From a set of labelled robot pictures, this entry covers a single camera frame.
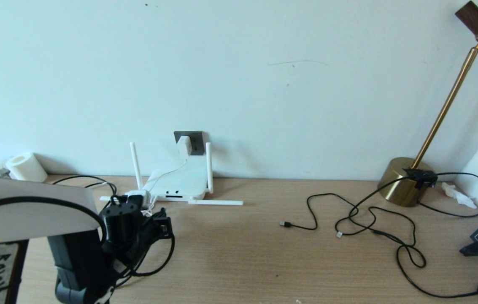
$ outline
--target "desk surface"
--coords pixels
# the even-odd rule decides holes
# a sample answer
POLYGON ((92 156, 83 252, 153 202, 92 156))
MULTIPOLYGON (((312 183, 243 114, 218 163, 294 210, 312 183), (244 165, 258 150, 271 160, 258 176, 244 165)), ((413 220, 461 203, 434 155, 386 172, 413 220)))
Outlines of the desk surface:
MULTIPOLYGON (((61 176, 52 176, 54 181, 61 176)), ((133 177, 105 177, 123 193, 136 185, 133 177)), ((88 185, 72 179, 66 185, 88 185)), ((312 200, 318 216, 317 231, 286 229, 281 220, 313 225, 306 208, 308 195, 335 192, 358 202, 375 189, 374 182, 289 181, 270 179, 216 179, 209 198, 244 200, 244 206, 195 206, 185 202, 158 202, 173 220, 175 254, 160 273, 134 278, 117 289, 112 304, 303 304, 323 303, 478 303, 478 296, 437 299, 413 288, 395 261, 397 244, 370 232, 335 236, 335 221, 349 205, 335 197, 312 200)), ((441 189, 430 189, 423 202, 453 212, 468 212, 441 189)), ((94 190, 95 199, 109 188, 94 190)), ((418 248, 428 266, 417 269, 402 252, 408 274, 420 286, 438 294, 471 292, 478 285, 478 258, 465 258, 458 250, 470 244, 478 217, 458 219, 422 206, 405 208, 375 195, 365 206, 404 212, 417 225, 418 248)), ((370 215, 361 211, 363 223, 370 215)), ((407 221, 378 215, 377 229, 410 240, 407 221)), ((342 225, 341 229, 353 231, 342 225)), ((159 241, 149 251, 139 271, 150 271, 166 258, 170 241, 159 241)), ((45 238, 31 240, 19 290, 21 304, 58 303, 54 296, 57 272, 45 238)))

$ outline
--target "toilet paper roll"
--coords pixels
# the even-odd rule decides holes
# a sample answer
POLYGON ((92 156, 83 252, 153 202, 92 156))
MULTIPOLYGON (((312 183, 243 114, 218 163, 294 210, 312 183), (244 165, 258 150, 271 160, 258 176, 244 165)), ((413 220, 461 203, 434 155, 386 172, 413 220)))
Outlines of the toilet paper roll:
POLYGON ((6 162, 11 175, 20 181, 43 182, 48 174, 31 152, 12 157, 6 162))

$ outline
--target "white charger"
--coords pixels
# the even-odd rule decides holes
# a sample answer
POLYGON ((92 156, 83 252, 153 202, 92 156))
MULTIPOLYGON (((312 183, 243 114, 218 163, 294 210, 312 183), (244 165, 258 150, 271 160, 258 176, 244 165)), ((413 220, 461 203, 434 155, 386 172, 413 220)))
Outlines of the white charger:
POLYGON ((183 135, 177 141, 177 150, 179 151, 179 157, 182 160, 186 160, 192 153, 192 142, 190 136, 183 135))

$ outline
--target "power plug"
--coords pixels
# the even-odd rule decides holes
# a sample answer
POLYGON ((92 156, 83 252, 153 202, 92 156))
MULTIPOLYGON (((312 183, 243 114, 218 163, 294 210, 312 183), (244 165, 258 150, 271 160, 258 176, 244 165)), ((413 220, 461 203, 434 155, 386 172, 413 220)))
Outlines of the power plug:
POLYGON ((145 189, 130 190, 129 192, 126 192, 125 195, 127 195, 129 200, 130 200, 130 196, 139 195, 140 196, 139 209, 147 210, 150 208, 151 194, 147 190, 145 189))
POLYGON ((177 150, 179 151, 179 157, 182 160, 186 160, 190 154, 192 154, 192 142, 190 136, 181 136, 177 141, 177 150))

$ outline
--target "power outlet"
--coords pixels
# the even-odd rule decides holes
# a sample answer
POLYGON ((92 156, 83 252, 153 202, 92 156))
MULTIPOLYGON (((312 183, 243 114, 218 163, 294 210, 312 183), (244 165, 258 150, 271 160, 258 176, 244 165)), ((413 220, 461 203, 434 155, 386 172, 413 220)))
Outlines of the power outlet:
POLYGON ((201 131, 175 131, 175 143, 179 141, 181 136, 190 137, 190 143, 192 144, 191 155, 203 155, 205 154, 205 144, 203 142, 203 133, 201 131))

